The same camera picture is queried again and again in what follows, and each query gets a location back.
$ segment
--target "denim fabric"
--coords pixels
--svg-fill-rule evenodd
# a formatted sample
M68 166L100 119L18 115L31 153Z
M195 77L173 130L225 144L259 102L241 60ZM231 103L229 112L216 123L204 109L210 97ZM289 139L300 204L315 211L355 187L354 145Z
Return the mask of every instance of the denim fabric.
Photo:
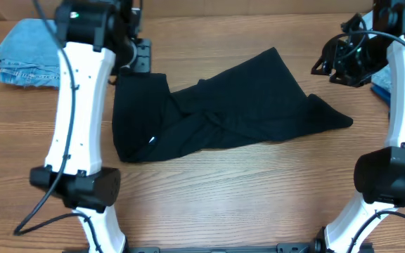
M390 66L387 65L383 69L376 72L371 77L371 82L378 85L382 89L388 91L388 93L392 92L392 71Z
M56 29L54 21L48 22ZM21 20L1 43L0 82L59 87L57 47L41 20Z

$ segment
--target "black cloth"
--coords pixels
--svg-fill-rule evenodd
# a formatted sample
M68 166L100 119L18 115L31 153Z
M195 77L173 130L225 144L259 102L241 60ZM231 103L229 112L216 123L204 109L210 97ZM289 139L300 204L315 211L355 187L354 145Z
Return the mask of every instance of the black cloth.
M275 48L174 93L164 74L119 77L112 119L123 162L163 161L351 125L318 96L305 96Z

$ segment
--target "cable clip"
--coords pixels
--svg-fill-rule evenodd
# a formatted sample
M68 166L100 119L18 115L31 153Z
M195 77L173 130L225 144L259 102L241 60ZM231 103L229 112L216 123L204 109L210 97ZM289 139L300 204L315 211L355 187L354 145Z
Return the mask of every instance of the cable clip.
M357 245L357 243L354 241L354 238L351 238L351 244L352 244L352 246L356 246L356 245Z
M84 218L84 223L89 223L90 222L90 216L87 216L87 217L85 217ZM95 250L96 250L96 252L102 252L101 251L101 245L96 245L95 244Z
M374 214L376 215L376 217L377 217L378 219L381 219L381 218L380 218L380 214L378 213L378 210L374 210Z

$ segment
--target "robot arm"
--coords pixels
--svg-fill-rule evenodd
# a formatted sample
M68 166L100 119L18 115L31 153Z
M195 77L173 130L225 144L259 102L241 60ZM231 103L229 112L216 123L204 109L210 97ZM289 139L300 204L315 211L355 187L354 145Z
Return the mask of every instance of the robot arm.
M57 36L77 88L69 155L54 195L73 213L90 218L94 231L79 217L89 241L88 252L129 250L114 206L120 172L102 167L101 123L110 75L150 71L150 41L137 38L140 19L141 9L132 8L132 1L64 1L56 11ZM33 168L30 174L30 183L45 191L61 168L73 101L68 64L60 50L58 55L60 91L53 140L44 166Z
M375 1L373 14L373 30L402 36L405 41L405 1ZM354 16L342 25L343 31L358 30L359 21L360 15ZM337 253L347 252L362 224L376 212L405 207L405 47L384 37L365 38L362 46L363 36L352 38L350 44L328 42L312 70L312 74L330 74L334 68L331 82L354 87L370 82L371 75L386 64L390 64L392 72L390 127L385 148L359 159L354 171L357 191L323 232L326 249ZM344 57L351 48L356 48L356 53ZM381 215L366 227L351 252L361 250L362 242L386 216Z

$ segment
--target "wooden table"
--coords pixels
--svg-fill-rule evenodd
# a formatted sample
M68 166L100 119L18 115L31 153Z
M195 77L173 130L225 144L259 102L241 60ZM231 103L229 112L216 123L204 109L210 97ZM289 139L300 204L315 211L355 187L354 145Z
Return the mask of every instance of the wooden table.
M329 38L352 14L272 15L146 20L153 70L170 89L196 84L275 46L306 94L315 93L354 118L348 129L180 159L123 164L112 142L114 88L101 134L105 166L120 168L118 221L131 246L215 247L306 242L354 194L354 164L382 147L387 106L369 86L353 89L310 75ZM0 42L14 26L0 22ZM22 237L12 231L43 195L29 185L43 164L56 115L57 91L0 84L0 252L60 252L86 247L76 219ZM69 212L51 198L32 224ZM405 220L389 217L368 238L377 252L405 252Z

